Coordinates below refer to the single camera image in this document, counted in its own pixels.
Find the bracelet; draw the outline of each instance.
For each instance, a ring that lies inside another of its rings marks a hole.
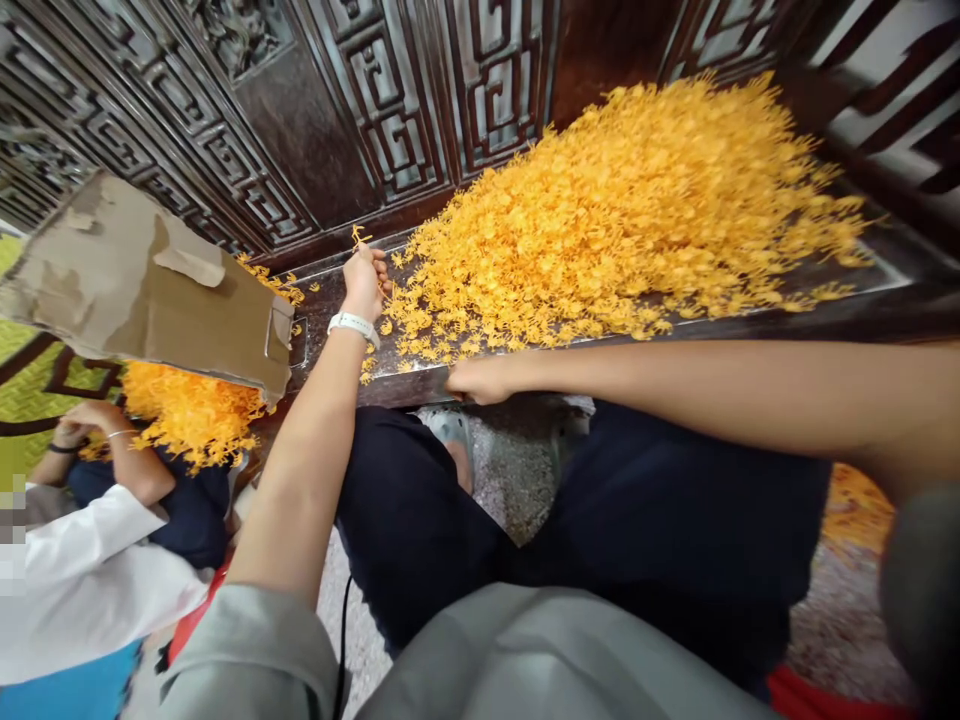
[[[86,443],[80,443],[76,447],[65,448],[65,447],[60,447],[59,445],[55,445],[54,443],[50,443],[49,445],[47,445],[47,450],[49,450],[50,452],[60,453],[61,455],[73,455],[78,450],[83,448],[85,445]]]
[[[117,435],[127,435],[130,433],[134,435],[139,435],[140,431],[139,430],[117,430],[115,433],[110,433],[109,435],[107,435],[107,440],[109,440],[110,438],[116,437]]]

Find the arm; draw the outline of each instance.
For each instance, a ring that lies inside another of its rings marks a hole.
[[[113,435],[108,441],[113,456],[113,479],[145,507],[159,502],[176,486],[173,475],[153,450],[131,447],[136,430],[116,405],[105,400],[87,400],[67,412],[63,421],[88,429],[100,428],[107,437]]]
[[[468,360],[448,388],[591,395],[730,442],[840,460],[894,504],[960,481],[960,352],[946,347],[707,341]]]
[[[342,311],[375,321],[382,312],[382,250],[361,244],[344,265]],[[289,593],[313,610],[353,444],[360,366],[367,341],[334,329],[283,422],[267,459],[226,583]]]
[[[26,535],[28,590],[81,575],[163,527],[126,488],[103,497]]]
[[[67,420],[66,417],[60,418],[60,422],[53,431],[53,444],[73,452],[48,450],[30,474],[30,482],[34,485],[62,485],[70,466],[77,458],[77,451],[83,446],[84,438],[92,429],[90,425],[80,425]]]

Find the black wristband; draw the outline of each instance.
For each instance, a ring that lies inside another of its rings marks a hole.
[[[86,445],[87,444],[85,442],[82,442],[73,448],[62,448],[59,445],[54,445],[53,443],[50,443],[49,445],[47,445],[47,450],[49,450],[50,452],[58,452],[61,455],[74,455],[75,453],[79,452],[81,449],[86,447]]]

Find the cardboard piece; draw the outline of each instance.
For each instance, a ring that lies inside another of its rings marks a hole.
[[[78,355],[160,362],[259,388],[290,379],[294,308],[153,198],[98,172],[0,282],[0,315]]]

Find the dark blue pants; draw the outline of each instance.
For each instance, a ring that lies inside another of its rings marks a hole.
[[[230,507],[229,466],[204,468],[190,477],[183,460],[163,452],[157,454],[177,486],[160,501],[170,520],[151,533],[150,541],[197,569],[220,567],[230,540],[224,524]],[[80,508],[102,497],[113,485],[113,463],[109,462],[77,462],[67,475],[67,486]]]
[[[565,586],[615,603],[763,696],[789,642],[790,606],[810,583],[829,477],[827,462],[598,402],[543,528],[517,548],[416,417],[361,408],[337,527],[394,656],[492,582]]]

